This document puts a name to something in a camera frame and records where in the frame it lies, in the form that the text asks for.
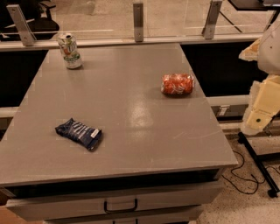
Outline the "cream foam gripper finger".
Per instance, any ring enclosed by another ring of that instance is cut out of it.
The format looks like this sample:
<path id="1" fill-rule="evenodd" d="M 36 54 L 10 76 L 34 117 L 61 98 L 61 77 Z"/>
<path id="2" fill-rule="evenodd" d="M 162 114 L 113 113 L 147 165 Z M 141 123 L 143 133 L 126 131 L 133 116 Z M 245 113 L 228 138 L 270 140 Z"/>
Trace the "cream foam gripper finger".
<path id="1" fill-rule="evenodd" d="M 258 59 L 258 50 L 261 40 L 257 39 L 239 54 L 241 60 L 253 61 Z"/>
<path id="2" fill-rule="evenodd" d="M 241 132 L 256 135 L 280 111 L 280 76 L 270 74 L 262 82 L 253 81 L 249 92 L 248 107 L 241 123 Z"/>

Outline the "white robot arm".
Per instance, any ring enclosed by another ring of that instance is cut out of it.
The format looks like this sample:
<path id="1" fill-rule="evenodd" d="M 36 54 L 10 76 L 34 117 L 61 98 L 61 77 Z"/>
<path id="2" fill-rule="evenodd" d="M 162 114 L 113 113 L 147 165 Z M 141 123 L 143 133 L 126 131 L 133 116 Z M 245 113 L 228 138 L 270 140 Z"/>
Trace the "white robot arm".
<path id="1" fill-rule="evenodd" d="M 263 35 L 239 54 L 241 60 L 257 62 L 268 74 L 262 82 L 253 81 L 248 107 L 241 123 L 241 132 L 256 135 L 280 111 L 280 22 L 275 21 Z"/>

